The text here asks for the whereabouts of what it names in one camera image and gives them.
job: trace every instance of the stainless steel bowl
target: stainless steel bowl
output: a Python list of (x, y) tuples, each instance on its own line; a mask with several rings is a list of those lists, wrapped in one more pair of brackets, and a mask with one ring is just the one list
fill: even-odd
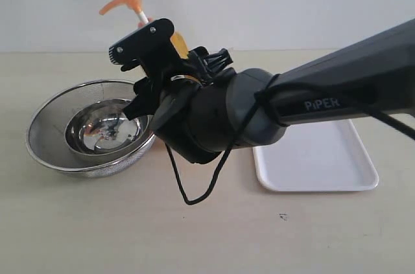
[(136, 162), (152, 145), (150, 117), (129, 121), (122, 109), (135, 97), (133, 83), (98, 80), (62, 91), (33, 116), (29, 154), (63, 174), (104, 177)]

